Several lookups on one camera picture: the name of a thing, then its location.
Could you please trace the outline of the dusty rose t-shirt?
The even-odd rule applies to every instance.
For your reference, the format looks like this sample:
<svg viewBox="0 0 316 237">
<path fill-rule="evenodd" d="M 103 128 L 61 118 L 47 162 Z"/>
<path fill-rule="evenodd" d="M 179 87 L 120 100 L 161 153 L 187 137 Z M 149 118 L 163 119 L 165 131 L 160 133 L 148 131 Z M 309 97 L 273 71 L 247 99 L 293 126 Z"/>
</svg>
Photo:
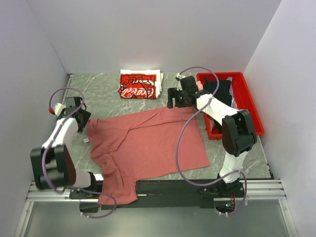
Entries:
<svg viewBox="0 0 316 237">
<path fill-rule="evenodd" d="M 86 126 L 92 145 L 90 158 L 104 177 L 99 203 L 131 203 L 137 200 L 137 181 L 177 172 L 177 141 L 192 114 L 191 107 L 162 107 L 91 119 Z M 182 135 L 178 160 L 183 171 L 210 165 L 196 120 L 191 120 Z"/>
</svg>

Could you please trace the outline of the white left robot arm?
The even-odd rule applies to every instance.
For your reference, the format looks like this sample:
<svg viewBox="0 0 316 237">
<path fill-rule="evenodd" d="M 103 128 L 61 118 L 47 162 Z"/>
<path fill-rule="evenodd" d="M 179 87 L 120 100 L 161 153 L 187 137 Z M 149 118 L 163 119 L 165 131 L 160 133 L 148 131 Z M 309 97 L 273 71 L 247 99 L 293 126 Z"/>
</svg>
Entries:
<svg viewBox="0 0 316 237">
<path fill-rule="evenodd" d="M 37 189 L 75 187 L 87 198 L 96 197 L 99 187 L 94 174 L 77 171 L 69 153 L 73 137 L 83 132 L 91 113 L 78 96 L 57 103 L 50 112 L 57 116 L 56 126 L 49 139 L 30 153 Z"/>
</svg>

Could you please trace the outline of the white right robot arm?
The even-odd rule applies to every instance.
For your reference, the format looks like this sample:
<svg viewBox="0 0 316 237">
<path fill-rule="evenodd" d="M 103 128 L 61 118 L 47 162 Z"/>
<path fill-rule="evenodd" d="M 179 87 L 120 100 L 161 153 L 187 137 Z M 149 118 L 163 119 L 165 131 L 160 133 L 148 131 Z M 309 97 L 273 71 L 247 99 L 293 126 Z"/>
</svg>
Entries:
<svg viewBox="0 0 316 237">
<path fill-rule="evenodd" d="M 207 187 L 217 184 L 217 193 L 222 197 L 228 197 L 234 191 L 233 183 L 242 176 L 243 162 L 253 145 L 257 143 L 257 135 L 253 125 L 251 114 L 248 110 L 238 110 L 232 108 L 215 98 L 215 93 L 219 88 L 219 79 L 216 79 L 214 92 L 199 90 L 197 82 L 193 76 L 182 76 L 177 74 L 176 80 L 181 88 L 168 89 L 167 107 L 179 108 L 194 106 L 197 111 L 185 122 L 181 129 L 175 151 L 175 162 L 181 177 L 189 184 L 197 187 Z M 185 177 L 181 171 L 178 151 L 182 135 L 187 125 L 199 113 L 204 112 L 222 127 L 222 145 L 226 151 L 223 166 L 216 180 L 199 184 Z"/>
</svg>

